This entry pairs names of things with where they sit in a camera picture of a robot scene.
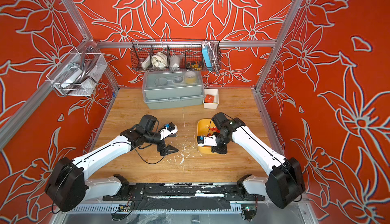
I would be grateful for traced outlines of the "red screw protection sleeve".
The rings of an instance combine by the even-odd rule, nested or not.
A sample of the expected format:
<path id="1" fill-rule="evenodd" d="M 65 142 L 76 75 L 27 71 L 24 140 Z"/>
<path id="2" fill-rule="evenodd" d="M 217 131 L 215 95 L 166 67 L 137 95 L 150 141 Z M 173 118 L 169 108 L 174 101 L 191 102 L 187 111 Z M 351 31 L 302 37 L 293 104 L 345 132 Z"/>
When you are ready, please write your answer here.
<path id="1" fill-rule="evenodd" d="M 209 131 L 208 131 L 208 134 L 212 135 L 213 133 L 220 133 L 220 130 L 217 129 L 216 127 L 210 127 Z"/>

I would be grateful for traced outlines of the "yellow plastic storage box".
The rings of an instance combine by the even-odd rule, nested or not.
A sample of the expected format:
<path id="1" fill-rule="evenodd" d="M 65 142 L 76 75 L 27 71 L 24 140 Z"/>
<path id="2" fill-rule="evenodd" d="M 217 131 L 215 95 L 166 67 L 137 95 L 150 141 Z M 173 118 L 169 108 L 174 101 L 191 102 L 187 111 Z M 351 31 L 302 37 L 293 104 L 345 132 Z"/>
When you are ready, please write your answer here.
<path id="1" fill-rule="evenodd" d="M 199 120 L 197 125 L 197 136 L 212 136 L 211 134 L 208 134 L 210 127 L 216 127 L 210 118 Z M 198 146 L 198 150 L 202 154 L 212 154 L 211 149 L 212 148 L 210 146 L 206 146 L 206 147 Z"/>

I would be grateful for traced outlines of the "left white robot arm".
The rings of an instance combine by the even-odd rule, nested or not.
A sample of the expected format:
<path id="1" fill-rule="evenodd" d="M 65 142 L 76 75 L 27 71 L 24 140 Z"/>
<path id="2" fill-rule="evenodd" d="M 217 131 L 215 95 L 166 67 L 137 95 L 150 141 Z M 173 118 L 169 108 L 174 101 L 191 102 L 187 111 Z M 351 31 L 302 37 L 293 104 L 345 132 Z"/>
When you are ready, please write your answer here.
<path id="1" fill-rule="evenodd" d="M 45 187 L 52 206 L 68 212 L 80 203 L 99 197 L 109 200 L 131 200 L 130 183 L 121 175 L 91 180 L 90 177 L 114 159 L 137 149 L 144 143 L 155 145 L 162 157 L 178 152 L 165 144 L 165 139 L 176 136 L 178 127 L 170 122 L 162 127 L 152 115 L 144 115 L 138 124 L 126 129 L 105 145 L 76 157 L 59 160 Z"/>

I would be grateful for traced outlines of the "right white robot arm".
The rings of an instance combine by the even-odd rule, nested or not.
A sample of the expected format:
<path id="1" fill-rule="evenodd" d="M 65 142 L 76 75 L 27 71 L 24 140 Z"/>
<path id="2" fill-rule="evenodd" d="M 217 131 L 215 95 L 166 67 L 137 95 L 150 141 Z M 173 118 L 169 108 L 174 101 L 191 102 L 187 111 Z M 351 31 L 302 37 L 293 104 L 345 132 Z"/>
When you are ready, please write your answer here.
<path id="1" fill-rule="evenodd" d="M 227 145 L 236 143 L 260 164 L 268 179 L 250 175 L 242 180 L 245 191 L 250 195 L 268 197 L 274 205 L 283 209 L 306 191 L 300 163 L 295 158 L 287 159 L 260 140 L 239 118 L 232 118 L 223 112 L 212 117 L 219 133 L 210 136 L 211 152 L 227 154 Z"/>

